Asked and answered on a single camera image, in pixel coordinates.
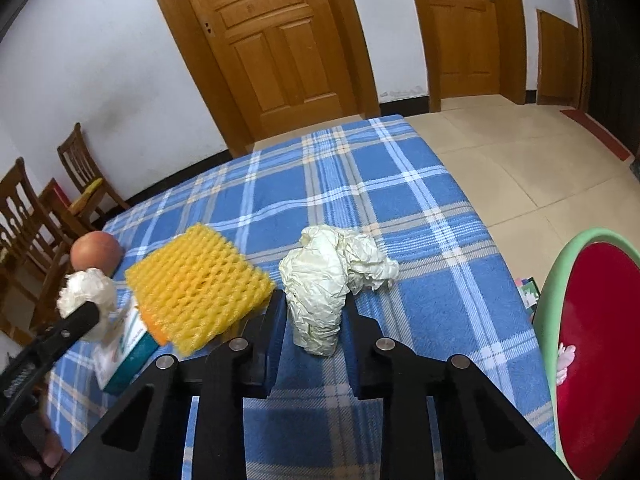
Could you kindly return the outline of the person's left hand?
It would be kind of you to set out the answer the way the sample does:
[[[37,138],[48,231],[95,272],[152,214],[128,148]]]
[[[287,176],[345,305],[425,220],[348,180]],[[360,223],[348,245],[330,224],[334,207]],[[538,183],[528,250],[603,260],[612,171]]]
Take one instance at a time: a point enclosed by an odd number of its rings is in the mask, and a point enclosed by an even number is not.
[[[68,453],[60,436],[52,429],[50,419],[40,412],[29,414],[21,424],[26,439],[26,451],[20,462],[30,478],[52,479],[58,473]]]

